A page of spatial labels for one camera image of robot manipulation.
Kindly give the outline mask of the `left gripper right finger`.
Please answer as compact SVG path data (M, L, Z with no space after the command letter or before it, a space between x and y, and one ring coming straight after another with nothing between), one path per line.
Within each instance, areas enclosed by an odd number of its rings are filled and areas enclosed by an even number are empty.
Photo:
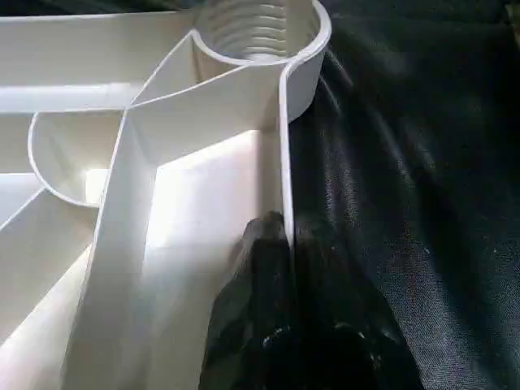
M335 230L297 221L294 254L310 388L423 388L388 302Z

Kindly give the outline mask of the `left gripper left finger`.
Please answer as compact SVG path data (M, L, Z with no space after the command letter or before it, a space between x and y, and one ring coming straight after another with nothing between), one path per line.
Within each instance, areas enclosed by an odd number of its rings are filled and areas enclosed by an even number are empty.
M295 300L282 214L251 220L214 300L200 389L293 389Z

